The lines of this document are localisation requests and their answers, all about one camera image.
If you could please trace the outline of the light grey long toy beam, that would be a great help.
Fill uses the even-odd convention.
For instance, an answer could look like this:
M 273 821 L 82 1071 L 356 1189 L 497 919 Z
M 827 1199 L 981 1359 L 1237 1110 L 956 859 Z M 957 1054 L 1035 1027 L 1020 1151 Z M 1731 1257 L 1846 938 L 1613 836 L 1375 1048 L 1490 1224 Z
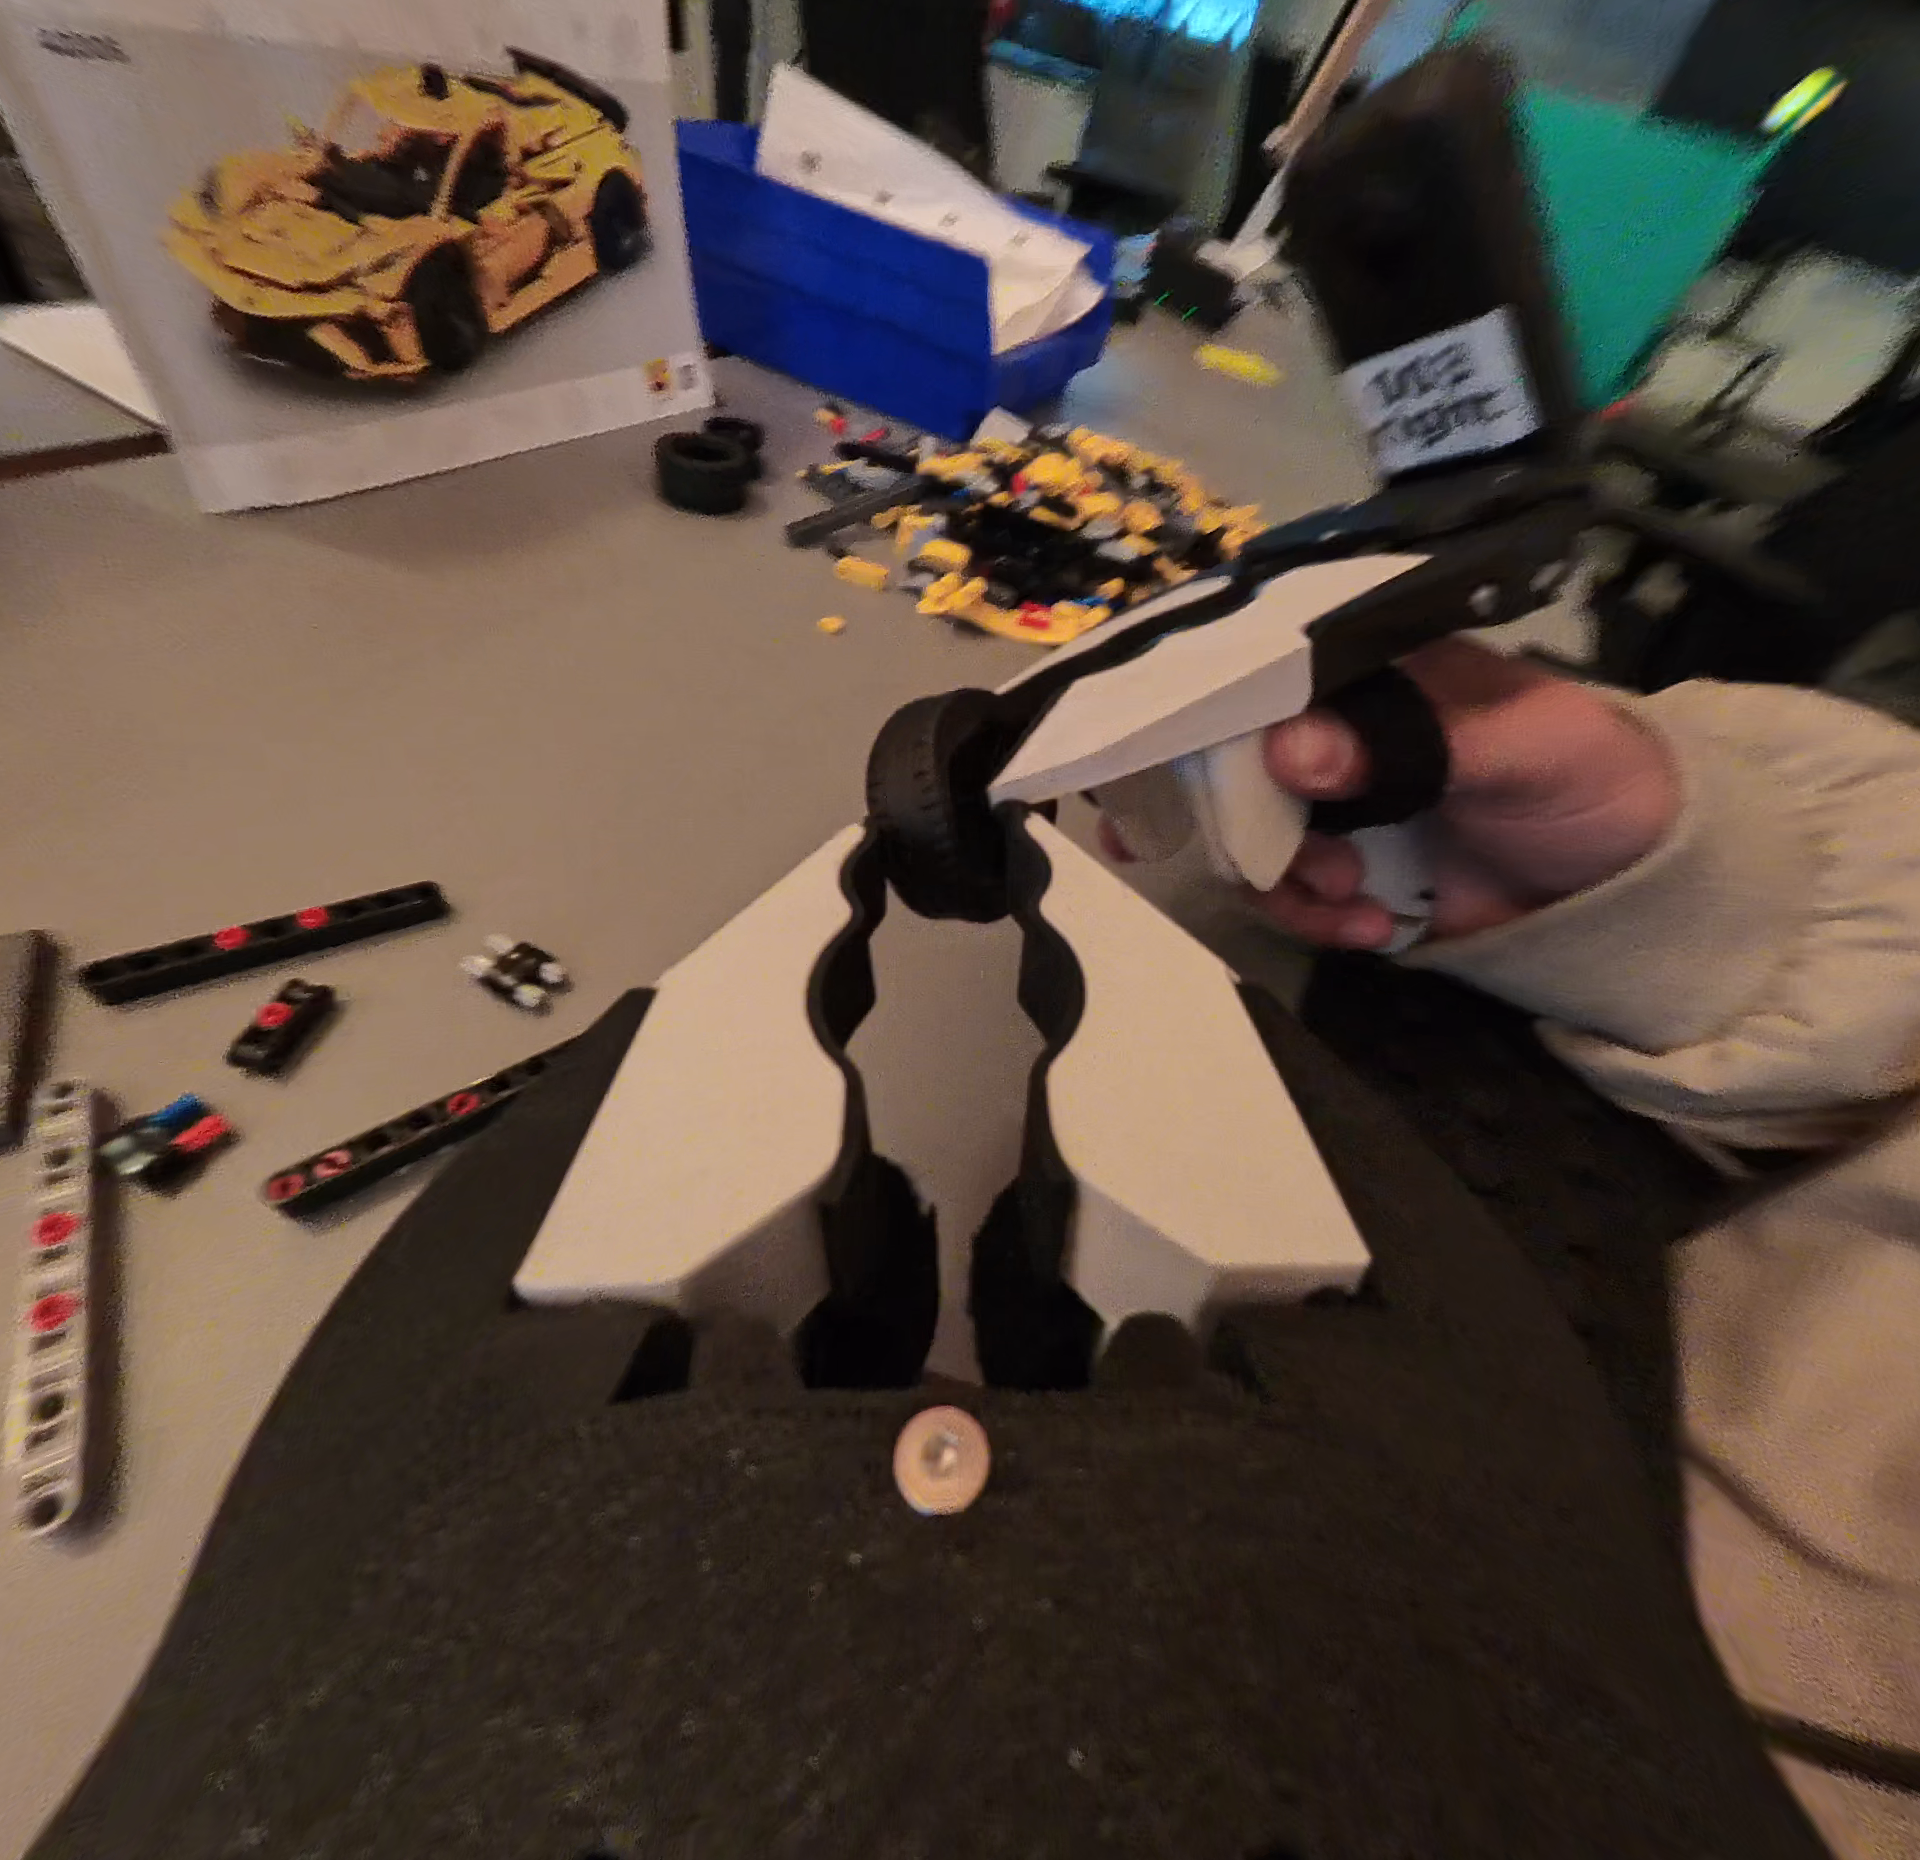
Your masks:
M 94 1532 L 123 1432 L 121 1199 L 107 1103 L 87 1079 L 42 1086 L 27 1126 L 27 1206 L 10 1314 L 3 1517 L 42 1545 Z

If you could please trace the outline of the white flat board base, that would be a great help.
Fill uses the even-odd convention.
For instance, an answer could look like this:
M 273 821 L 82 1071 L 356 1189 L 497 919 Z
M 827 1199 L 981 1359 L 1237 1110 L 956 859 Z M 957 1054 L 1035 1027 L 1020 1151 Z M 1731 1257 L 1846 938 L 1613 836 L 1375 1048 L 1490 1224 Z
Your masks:
M 66 383 L 83 387 L 147 428 L 164 430 L 158 403 L 107 312 L 93 301 L 7 304 L 2 343 Z

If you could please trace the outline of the person's right forearm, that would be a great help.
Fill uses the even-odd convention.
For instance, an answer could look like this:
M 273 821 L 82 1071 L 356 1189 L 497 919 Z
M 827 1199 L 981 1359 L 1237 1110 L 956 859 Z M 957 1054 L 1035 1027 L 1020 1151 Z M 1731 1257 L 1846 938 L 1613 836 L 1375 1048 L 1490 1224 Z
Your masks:
M 1399 964 L 1519 1008 L 1600 1097 L 1703 1140 L 1812 1151 L 1914 1110 L 1914 730 L 1812 690 L 1600 695 L 1676 771 L 1665 841 Z

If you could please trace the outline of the pile of toy bricks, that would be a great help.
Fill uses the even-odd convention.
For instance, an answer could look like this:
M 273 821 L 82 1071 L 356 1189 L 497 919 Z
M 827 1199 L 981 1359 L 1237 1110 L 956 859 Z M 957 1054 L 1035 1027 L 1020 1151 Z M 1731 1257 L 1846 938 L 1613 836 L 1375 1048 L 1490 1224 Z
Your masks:
M 1086 426 L 991 414 L 970 438 L 857 425 L 821 406 L 816 508 L 784 528 L 849 586 L 1022 647 L 1078 644 L 1232 563 L 1269 528 L 1173 456 Z

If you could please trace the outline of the white booklet yellow car picture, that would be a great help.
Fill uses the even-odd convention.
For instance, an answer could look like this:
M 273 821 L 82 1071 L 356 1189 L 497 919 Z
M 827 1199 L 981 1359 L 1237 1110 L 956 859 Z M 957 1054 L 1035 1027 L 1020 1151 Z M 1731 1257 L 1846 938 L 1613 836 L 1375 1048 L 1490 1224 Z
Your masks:
M 711 404 L 667 0 L 2 0 L 3 116 L 210 513 Z

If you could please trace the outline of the black device green light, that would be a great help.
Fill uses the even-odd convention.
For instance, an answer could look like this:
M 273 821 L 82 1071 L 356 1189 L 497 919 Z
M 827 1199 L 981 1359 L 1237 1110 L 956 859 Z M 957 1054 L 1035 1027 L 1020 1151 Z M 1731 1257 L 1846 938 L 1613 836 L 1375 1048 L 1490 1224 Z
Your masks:
M 1240 312 L 1240 279 L 1212 257 L 1209 237 L 1187 218 L 1167 218 L 1154 233 L 1140 279 L 1140 310 L 1203 336 L 1221 334 Z

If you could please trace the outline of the folded white instruction sheets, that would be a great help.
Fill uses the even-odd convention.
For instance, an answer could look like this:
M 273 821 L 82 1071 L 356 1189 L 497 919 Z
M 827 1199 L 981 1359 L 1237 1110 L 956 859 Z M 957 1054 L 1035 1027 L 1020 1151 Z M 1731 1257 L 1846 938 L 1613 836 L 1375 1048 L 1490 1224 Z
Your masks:
M 995 353 L 1065 329 L 1106 291 L 1088 240 L 1020 209 L 795 64 L 769 74 L 754 161 L 797 191 L 979 258 Z

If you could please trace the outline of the blue plastic bin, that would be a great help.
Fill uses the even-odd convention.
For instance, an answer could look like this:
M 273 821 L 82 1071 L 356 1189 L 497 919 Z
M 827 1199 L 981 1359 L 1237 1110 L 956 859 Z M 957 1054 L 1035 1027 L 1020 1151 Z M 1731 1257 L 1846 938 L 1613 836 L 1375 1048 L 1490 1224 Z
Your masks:
M 755 143 L 747 123 L 677 123 L 692 297 L 711 347 L 943 438 L 968 435 L 991 408 L 1057 400 L 1100 358 L 1109 232 L 1015 205 L 1022 232 L 1086 246 L 1094 302 L 995 353 L 981 258 L 759 175 Z

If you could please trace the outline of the grey desk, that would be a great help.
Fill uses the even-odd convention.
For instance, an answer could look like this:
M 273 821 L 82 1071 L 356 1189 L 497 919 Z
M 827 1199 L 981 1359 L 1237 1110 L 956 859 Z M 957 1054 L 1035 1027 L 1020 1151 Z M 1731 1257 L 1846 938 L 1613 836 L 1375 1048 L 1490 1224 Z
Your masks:
M 227 1478 L 331 1298 L 447 1151 L 319 1228 L 267 1169 L 575 1035 L 857 816 L 894 708 L 1025 666 L 790 549 L 816 397 L 713 364 L 765 426 L 755 503 L 700 522 L 651 430 L 212 517 L 174 458 L 3 485 L 3 929 L 83 961 L 394 879 L 455 915 L 295 970 L 343 1010 L 282 1082 L 222 1063 L 277 976 L 97 1008 L 53 1066 L 238 1137 L 123 1196 L 121 1474 L 101 1528 L 3 1536 L 3 1856 L 27 1854 L 155 1652 Z M 823 636 L 818 616 L 844 616 Z M 486 935 L 567 967 L 525 1013 Z

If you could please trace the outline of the person's right hand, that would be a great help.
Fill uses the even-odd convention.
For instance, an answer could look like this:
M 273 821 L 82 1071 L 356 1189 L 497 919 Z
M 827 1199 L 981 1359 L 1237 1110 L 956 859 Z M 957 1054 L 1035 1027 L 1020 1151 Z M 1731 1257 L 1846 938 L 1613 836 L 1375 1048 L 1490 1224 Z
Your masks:
M 1665 843 L 1680 814 L 1680 773 L 1663 738 L 1615 699 L 1467 638 L 1399 663 L 1451 747 L 1444 797 L 1423 816 L 1431 941 L 1526 917 Z M 1305 803 L 1371 789 L 1366 744 L 1328 706 L 1263 738 L 1269 779 Z M 1308 833 L 1254 907 L 1308 946 L 1385 950 L 1396 925 L 1366 887 L 1350 838 Z

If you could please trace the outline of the black beam three red pins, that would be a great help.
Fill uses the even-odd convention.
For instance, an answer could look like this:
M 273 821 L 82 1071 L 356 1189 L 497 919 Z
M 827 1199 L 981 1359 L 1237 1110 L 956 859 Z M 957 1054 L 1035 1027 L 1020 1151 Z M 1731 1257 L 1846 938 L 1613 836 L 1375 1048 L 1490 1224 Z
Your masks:
M 314 1221 L 499 1120 L 572 1048 L 572 1039 L 331 1140 L 261 1181 L 257 1196 L 289 1221 Z

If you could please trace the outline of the blue red pin cluster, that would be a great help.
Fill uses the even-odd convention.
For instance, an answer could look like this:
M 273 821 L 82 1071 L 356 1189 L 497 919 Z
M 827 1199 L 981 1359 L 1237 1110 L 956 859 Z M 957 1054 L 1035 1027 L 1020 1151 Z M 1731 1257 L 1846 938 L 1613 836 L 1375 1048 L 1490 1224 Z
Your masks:
M 179 1094 L 112 1128 L 93 1154 L 112 1178 L 165 1194 L 198 1176 L 234 1137 L 226 1112 L 198 1094 Z

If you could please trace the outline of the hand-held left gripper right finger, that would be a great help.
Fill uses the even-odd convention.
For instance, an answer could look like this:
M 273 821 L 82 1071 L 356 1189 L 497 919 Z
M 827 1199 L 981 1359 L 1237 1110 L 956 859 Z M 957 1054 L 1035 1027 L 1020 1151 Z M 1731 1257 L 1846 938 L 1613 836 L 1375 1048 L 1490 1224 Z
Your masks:
M 1042 1271 L 1094 1319 L 1203 1336 L 1360 1292 L 1371 1252 L 1263 1037 L 1275 1003 L 1043 816 L 1020 816 L 1023 1128 Z

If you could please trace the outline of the black wall screen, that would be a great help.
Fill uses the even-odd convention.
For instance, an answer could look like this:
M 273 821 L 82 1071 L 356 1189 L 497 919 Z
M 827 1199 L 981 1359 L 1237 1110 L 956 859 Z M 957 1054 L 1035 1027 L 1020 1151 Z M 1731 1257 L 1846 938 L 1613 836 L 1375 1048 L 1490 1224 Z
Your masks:
M 1812 246 L 1888 271 L 1917 264 L 1917 0 L 1713 0 L 1655 111 L 1751 134 L 1803 78 L 1841 92 L 1765 168 L 1740 250 Z

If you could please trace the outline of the wooden desk lamp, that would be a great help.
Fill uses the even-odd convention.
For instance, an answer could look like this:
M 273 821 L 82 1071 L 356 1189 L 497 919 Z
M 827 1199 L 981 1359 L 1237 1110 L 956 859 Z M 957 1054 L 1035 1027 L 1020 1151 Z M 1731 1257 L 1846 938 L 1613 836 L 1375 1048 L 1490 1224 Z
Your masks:
M 1263 152 L 1271 165 L 1271 175 L 1256 198 L 1254 207 L 1240 218 L 1232 240 L 1218 246 L 1213 262 L 1225 270 L 1234 284 L 1248 283 L 1277 251 L 1275 226 L 1280 218 L 1282 189 L 1290 169 L 1294 168 L 1305 143 L 1318 132 L 1321 123 L 1331 114 L 1337 90 L 1349 80 L 1360 49 L 1371 38 L 1379 17 L 1394 0 L 1346 0 L 1339 8 L 1328 38 L 1313 58 L 1306 82 L 1280 121 L 1263 141 Z

